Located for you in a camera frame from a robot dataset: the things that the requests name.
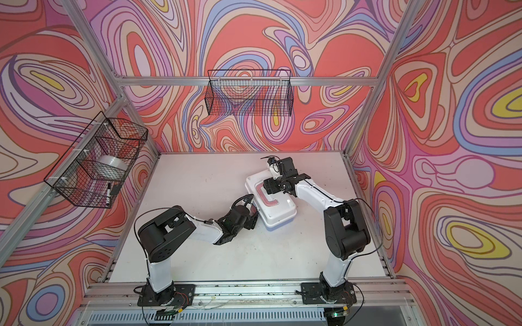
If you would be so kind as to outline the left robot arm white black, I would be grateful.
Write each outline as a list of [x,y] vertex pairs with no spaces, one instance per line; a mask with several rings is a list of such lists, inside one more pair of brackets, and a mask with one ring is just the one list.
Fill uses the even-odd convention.
[[147,259],[147,286],[155,295],[174,291],[171,256],[187,240],[225,245],[240,231],[254,229],[259,216],[254,194],[238,198],[228,213],[218,220],[197,219],[179,205],[159,211],[160,215],[133,229]]

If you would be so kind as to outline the white pink tool box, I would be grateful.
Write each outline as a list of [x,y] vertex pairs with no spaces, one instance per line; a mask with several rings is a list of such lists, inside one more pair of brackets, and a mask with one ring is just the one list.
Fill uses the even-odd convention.
[[266,192],[264,181],[271,178],[272,174],[265,170],[248,176],[245,183],[247,191],[254,194],[254,204],[268,231],[289,224],[297,215],[297,206],[289,194]]

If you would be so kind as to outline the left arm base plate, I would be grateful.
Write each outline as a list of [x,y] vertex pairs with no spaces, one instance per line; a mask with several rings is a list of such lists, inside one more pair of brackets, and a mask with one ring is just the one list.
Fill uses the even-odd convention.
[[139,296],[137,305],[140,307],[173,306],[186,308],[191,306],[194,300],[196,285],[194,284],[171,284],[167,289],[156,293],[152,286],[147,283],[133,289]]

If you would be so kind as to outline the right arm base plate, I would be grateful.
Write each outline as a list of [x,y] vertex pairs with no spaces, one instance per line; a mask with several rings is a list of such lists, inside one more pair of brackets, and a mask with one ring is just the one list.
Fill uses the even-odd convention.
[[301,283],[296,293],[302,297],[304,304],[345,304],[352,306],[358,300],[353,284],[344,282],[338,287],[330,287],[327,283]]

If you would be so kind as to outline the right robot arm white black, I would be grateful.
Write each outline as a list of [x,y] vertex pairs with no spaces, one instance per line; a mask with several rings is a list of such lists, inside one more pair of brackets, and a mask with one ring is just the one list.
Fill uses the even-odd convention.
[[269,156],[267,165],[272,176],[263,181],[263,187],[268,194],[289,194],[323,215],[330,257],[319,279],[332,289],[344,285],[352,262],[363,257],[363,251],[371,244],[360,203],[355,198],[343,200],[327,192],[309,175],[299,173],[291,157]]

